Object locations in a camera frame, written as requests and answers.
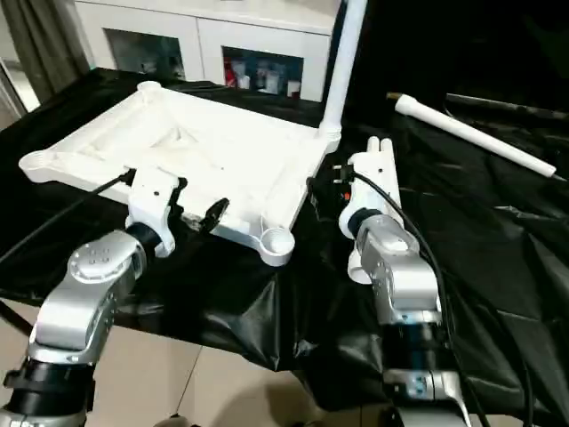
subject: white tube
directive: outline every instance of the white tube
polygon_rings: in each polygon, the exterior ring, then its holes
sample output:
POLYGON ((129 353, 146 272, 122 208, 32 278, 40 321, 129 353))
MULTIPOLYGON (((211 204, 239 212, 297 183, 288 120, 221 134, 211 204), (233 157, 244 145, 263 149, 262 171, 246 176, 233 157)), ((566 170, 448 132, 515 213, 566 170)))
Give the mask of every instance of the white tube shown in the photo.
POLYGON ((401 95, 395 110, 406 116, 415 117, 429 125, 433 125, 451 133, 463 140, 471 142, 478 147, 492 151, 492 153, 497 154, 511 160, 518 165, 524 166, 532 171, 539 173, 543 176, 551 177, 556 171, 555 166, 534 157, 521 149, 517 149, 507 144, 504 141, 500 141, 487 133, 480 132, 474 127, 465 125, 464 123, 455 120, 435 109, 431 109, 426 105, 421 104, 413 97, 408 95, 401 95))
POLYGON ((341 115, 346 103, 348 94, 349 79, 352 75, 354 58, 356 57, 359 33, 364 22, 365 7, 367 0, 349 0, 346 17, 341 31, 338 54, 334 63, 330 91, 326 102, 324 118, 320 124, 319 133, 324 135, 336 136, 336 147, 340 142, 341 135, 341 115))

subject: black tablecloth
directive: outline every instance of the black tablecloth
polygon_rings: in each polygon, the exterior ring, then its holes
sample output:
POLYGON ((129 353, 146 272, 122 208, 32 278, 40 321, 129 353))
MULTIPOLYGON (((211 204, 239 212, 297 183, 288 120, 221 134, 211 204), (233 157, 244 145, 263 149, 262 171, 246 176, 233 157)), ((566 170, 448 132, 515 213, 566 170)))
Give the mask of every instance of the black tablecloth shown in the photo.
MULTIPOLYGON (((94 70, 0 133, 0 252, 82 194, 57 182, 29 182, 19 159, 53 145, 144 79, 94 70)), ((320 105, 312 102, 207 82, 163 85, 304 125, 317 126, 321 118, 320 105)), ((519 127, 484 130, 569 176, 566 141, 519 127)), ((405 117, 393 117, 383 130, 346 126, 340 149, 326 158, 293 228, 296 247, 288 265, 270 268, 251 249, 179 226, 176 252, 140 281, 121 307, 118 324, 234 351, 269 369, 293 370, 329 410, 383 401, 372 289, 347 277, 352 243, 337 227, 343 202, 329 173, 330 165, 364 150, 370 133, 393 138, 404 209, 442 264, 455 347, 485 409, 521 416, 524 395, 516 374, 520 355, 513 354, 481 297, 499 310, 530 368, 536 422, 566 424, 566 185, 405 117)), ((0 265, 0 296, 39 305, 62 278, 69 253, 122 227, 125 216, 125 206, 101 197, 79 208, 0 265)))

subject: curtain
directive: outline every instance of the curtain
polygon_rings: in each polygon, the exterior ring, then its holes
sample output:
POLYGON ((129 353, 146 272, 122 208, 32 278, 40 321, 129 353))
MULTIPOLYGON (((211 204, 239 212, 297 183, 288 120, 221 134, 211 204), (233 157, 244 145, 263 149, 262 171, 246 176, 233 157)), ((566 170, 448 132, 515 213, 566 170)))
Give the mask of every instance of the curtain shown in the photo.
POLYGON ((0 5, 21 66, 40 102, 89 70, 84 56, 66 37, 54 0, 0 0, 0 5))

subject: black cable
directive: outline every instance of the black cable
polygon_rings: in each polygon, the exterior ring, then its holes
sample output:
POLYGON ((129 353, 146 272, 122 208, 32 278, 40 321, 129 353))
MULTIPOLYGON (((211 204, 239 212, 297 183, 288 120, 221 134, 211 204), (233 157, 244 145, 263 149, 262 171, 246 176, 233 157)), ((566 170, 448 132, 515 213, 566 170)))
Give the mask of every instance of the black cable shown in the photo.
POLYGON ((29 336, 32 333, 33 327, 31 324, 3 301, 0 301, 0 318, 25 336, 29 336))
MULTIPOLYGON (((35 230, 33 230, 31 233, 25 236, 22 240, 20 240, 14 246, 8 249, 8 251, 6 251, 2 256, 0 256, 0 265, 2 265, 3 262, 5 262, 16 252, 18 252, 25 244, 27 244, 27 242, 35 238, 42 231, 51 227, 55 222, 59 221, 61 218, 63 218, 70 212, 77 209, 80 205, 85 203, 90 198, 99 195, 106 189, 110 189, 113 185, 117 184, 118 182, 131 183, 135 172, 136 171, 134 169, 131 169, 128 172, 117 176, 116 178, 110 180, 109 182, 100 185, 96 189, 89 191, 87 194, 79 198, 75 203, 69 205, 62 211, 56 213, 52 218, 50 218, 42 225, 37 227, 35 230)), ((4 304, 1 301, 0 301, 0 318, 5 320, 9 325, 13 326, 18 331, 22 332, 24 335, 29 336, 32 332, 32 326, 29 324, 29 322, 26 319, 24 319, 22 316, 20 316, 16 311, 12 310, 10 307, 8 307, 6 304, 4 304)))
POLYGON ((520 350, 519 346, 517 345, 516 340, 512 336, 511 332, 508 330, 508 327, 504 323, 504 320, 500 316, 500 313, 492 306, 492 304, 487 301, 482 295, 471 291, 467 288, 470 292, 470 296, 474 299, 477 299, 482 306, 484 306, 489 314, 492 316, 494 321, 498 324, 499 328, 501 329, 502 333, 508 339, 509 345, 512 347, 511 353, 515 353, 519 356, 520 366, 522 370, 522 375, 518 375, 521 377, 523 381, 524 387, 524 409, 525 409, 525 416, 523 421, 523 427, 532 427, 533 426, 533 383, 532 378, 530 376, 530 371, 525 361, 525 358, 520 350))
POLYGON ((445 281, 443 279, 443 272, 442 272, 442 270, 438 264, 437 258, 435 257, 435 255, 433 254, 433 251, 430 248, 429 242, 427 242, 427 239, 425 239, 425 237, 423 237, 423 235, 419 231, 419 228, 413 223, 413 221, 407 216, 407 214, 403 211, 403 209, 401 209, 401 207, 399 207, 399 205, 395 202, 395 200, 393 200, 393 198, 391 198, 391 196, 386 191, 384 191, 375 182, 370 180, 368 177, 362 175, 361 173, 357 173, 354 171, 354 172, 352 172, 351 176, 354 178, 358 178, 360 181, 365 182, 374 191, 376 191, 380 196, 382 196, 386 202, 389 203, 389 205, 393 208, 393 210, 396 211, 399 214, 399 216, 401 216, 401 218, 403 219, 403 222, 405 223, 405 226, 407 227, 407 229, 409 229, 411 234, 413 234, 417 238, 417 240, 419 240, 419 244, 421 245, 421 247, 423 248, 423 250, 427 254, 427 257, 429 258, 431 266, 433 267, 433 271, 435 272, 435 276, 437 277, 438 291, 440 293, 440 301, 441 301, 441 310, 443 311, 443 316, 444 316, 444 321, 445 321, 445 329, 446 329, 446 333, 448 335, 449 350, 454 356, 458 375, 462 379, 462 382, 467 386, 467 389, 469 390, 469 393, 471 394, 472 401, 474 402, 474 405, 476 407, 477 416, 480 419, 480 423, 482 424, 483 427, 490 427, 490 423, 488 422, 488 419, 486 418, 486 414, 484 412, 484 409, 482 408, 482 405, 480 405, 480 402, 478 401, 477 395, 474 392, 474 388, 472 387, 470 380, 464 374, 464 369, 462 367, 461 360, 458 357, 458 355, 456 354, 456 351, 454 350, 453 335, 451 333, 451 328, 450 328, 450 324, 451 324, 450 311, 448 310, 448 307, 446 304, 447 303, 447 299, 446 299, 447 296, 446 296, 446 289, 445 289, 445 281))

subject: white frame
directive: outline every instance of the white frame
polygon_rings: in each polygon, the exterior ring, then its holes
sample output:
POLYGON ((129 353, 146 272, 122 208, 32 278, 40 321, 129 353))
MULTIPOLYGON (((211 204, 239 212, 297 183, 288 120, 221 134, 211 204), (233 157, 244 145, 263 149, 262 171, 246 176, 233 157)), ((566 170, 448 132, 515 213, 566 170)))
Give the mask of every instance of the white frame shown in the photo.
POLYGON ((97 67, 116 69, 105 28, 178 39, 186 80, 203 80, 204 68, 193 16, 76 2, 77 12, 97 67))
POLYGON ((221 20, 198 19, 197 27, 206 80, 225 84, 222 46, 278 53, 304 59, 301 98, 321 101, 330 48, 329 36, 221 20))

